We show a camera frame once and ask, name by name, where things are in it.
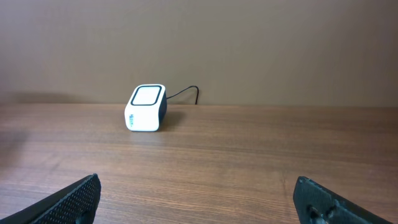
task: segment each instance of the black plastic part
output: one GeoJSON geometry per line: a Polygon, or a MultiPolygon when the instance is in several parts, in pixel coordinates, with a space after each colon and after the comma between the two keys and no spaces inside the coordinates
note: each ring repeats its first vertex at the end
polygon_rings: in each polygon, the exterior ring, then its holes
{"type": "Polygon", "coordinates": [[[306,177],[297,179],[293,202],[300,223],[391,223],[306,177]]]}
{"type": "Polygon", "coordinates": [[[0,220],[0,224],[91,224],[101,196],[96,174],[89,175],[47,198],[0,220]]]}
{"type": "Polygon", "coordinates": [[[164,116],[166,115],[167,111],[167,98],[166,98],[166,91],[163,94],[162,102],[160,102],[159,106],[159,125],[162,123],[164,116]]]}

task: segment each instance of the beige wall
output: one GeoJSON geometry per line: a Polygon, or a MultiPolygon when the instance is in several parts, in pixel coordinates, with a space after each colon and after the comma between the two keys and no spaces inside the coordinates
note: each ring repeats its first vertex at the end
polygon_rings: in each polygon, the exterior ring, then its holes
{"type": "Polygon", "coordinates": [[[397,0],[2,0],[0,99],[398,106],[397,0]],[[171,102],[194,101],[194,91],[171,102]]]}

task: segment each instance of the tabletop surface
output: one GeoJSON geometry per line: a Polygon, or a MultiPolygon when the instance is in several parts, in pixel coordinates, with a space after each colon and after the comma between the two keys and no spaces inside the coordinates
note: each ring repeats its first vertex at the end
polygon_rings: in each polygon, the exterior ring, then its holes
{"type": "Polygon", "coordinates": [[[398,223],[398,109],[169,105],[134,133],[124,105],[0,106],[0,218],[86,175],[95,223],[299,223],[307,176],[398,223]]]}

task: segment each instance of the white device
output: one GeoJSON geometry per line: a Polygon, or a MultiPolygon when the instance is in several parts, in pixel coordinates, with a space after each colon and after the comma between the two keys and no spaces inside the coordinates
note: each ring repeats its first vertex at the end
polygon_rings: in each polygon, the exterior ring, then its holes
{"type": "Polygon", "coordinates": [[[166,111],[166,89],[163,85],[139,85],[124,109],[124,119],[130,131],[156,131],[166,111]]]}

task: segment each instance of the black side panel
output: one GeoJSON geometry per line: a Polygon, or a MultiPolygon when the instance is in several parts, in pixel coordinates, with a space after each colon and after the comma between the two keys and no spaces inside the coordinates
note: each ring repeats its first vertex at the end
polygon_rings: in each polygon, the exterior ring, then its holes
{"type": "Polygon", "coordinates": [[[159,107],[159,124],[162,123],[164,116],[166,115],[167,111],[167,99],[166,99],[166,91],[163,94],[162,102],[160,103],[159,107]]]}

